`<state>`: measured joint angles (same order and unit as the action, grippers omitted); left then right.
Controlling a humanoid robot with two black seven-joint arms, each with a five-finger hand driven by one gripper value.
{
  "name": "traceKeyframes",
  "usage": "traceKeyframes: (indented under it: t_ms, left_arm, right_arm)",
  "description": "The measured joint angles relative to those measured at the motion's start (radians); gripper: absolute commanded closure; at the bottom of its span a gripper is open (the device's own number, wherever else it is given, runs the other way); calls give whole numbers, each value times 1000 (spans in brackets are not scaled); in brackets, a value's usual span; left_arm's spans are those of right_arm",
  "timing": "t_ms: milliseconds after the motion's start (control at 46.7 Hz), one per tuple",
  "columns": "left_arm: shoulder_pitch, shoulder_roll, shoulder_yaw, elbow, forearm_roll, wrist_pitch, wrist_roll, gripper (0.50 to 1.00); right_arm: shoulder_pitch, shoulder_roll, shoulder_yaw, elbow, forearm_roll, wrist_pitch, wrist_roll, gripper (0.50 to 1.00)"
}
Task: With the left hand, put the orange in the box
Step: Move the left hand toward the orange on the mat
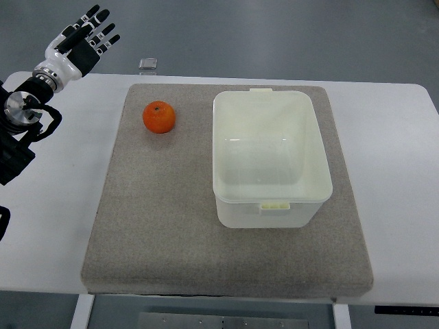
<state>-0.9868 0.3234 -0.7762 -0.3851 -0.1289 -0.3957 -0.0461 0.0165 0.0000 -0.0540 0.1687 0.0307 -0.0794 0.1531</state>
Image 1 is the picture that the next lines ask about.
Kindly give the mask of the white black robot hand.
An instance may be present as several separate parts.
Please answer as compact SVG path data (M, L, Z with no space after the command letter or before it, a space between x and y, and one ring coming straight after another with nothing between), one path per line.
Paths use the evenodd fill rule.
M110 11L94 5L74 24L68 25L45 50L45 60L38 64L32 77L59 93L71 81L85 77L117 41L112 35L115 24L105 24Z

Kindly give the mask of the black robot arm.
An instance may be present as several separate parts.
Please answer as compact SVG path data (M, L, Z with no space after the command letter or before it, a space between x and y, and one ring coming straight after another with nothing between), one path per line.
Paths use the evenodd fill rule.
M13 92L1 88L1 184L6 185L35 159L29 148L58 128L62 115L49 106L62 86L49 69L34 71Z

